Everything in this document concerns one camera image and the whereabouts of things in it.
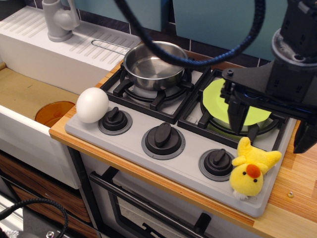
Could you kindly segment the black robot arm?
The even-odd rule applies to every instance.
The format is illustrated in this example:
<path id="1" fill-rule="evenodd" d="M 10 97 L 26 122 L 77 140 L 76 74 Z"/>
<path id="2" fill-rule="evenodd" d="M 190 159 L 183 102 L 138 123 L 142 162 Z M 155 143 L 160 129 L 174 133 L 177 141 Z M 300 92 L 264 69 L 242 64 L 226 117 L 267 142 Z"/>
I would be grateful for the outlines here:
<path id="1" fill-rule="evenodd" d="M 221 96 L 229 105 L 229 125 L 239 133 L 249 107 L 294 118 L 300 125 L 294 153 L 317 142 L 317 4 L 290 0 L 282 26 L 272 38 L 275 59 L 260 67 L 223 71 Z"/>

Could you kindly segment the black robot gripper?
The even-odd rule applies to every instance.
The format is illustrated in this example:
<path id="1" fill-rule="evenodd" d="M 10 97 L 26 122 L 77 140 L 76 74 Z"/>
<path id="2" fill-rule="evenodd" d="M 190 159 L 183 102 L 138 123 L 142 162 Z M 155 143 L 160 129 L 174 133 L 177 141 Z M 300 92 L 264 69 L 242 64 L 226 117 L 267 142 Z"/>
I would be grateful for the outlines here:
<path id="1" fill-rule="evenodd" d="M 239 134 L 248 106 L 301 120 L 294 139 L 294 154 L 307 152 L 317 143 L 317 71 L 297 68 L 278 61 L 252 68 L 227 68 L 222 77 L 228 85 L 223 95 L 230 98 L 228 117 L 231 130 Z"/>

